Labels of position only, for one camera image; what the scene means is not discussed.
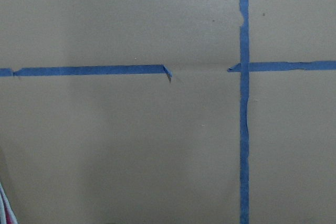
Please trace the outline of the pink towel with white edge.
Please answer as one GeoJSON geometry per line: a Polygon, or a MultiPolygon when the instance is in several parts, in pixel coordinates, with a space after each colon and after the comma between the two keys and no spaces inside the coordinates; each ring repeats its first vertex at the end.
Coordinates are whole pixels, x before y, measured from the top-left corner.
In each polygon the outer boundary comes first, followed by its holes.
{"type": "Polygon", "coordinates": [[[11,208],[9,200],[5,194],[4,188],[1,188],[1,224],[18,224],[16,216],[11,208]]]}

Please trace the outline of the crossing blue tape strip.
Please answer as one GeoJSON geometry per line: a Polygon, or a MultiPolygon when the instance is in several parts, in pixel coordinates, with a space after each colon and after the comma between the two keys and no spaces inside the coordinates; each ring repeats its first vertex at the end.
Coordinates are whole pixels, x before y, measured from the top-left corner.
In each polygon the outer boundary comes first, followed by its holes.
{"type": "Polygon", "coordinates": [[[249,100],[249,1],[239,0],[243,18],[240,26],[240,217],[239,222],[249,223],[249,130],[247,122],[249,100]]]}

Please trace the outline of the long blue tape strip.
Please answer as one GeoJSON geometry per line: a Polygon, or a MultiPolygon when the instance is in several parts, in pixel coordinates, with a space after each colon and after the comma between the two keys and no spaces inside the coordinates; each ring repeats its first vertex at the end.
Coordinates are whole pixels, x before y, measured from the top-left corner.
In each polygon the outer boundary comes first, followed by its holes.
{"type": "MultiPolygon", "coordinates": [[[[241,72],[243,66],[250,72],[291,71],[291,70],[335,70],[335,61],[312,62],[250,62],[237,63],[226,69],[227,72],[241,72]]],[[[2,68],[1,77],[42,77],[42,76],[89,76],[125,74],[165,74],[173,77],[165,65],[124,65],[124,66],[81,66],[81,67],[27,67],[17,71],[2,68]]]]}

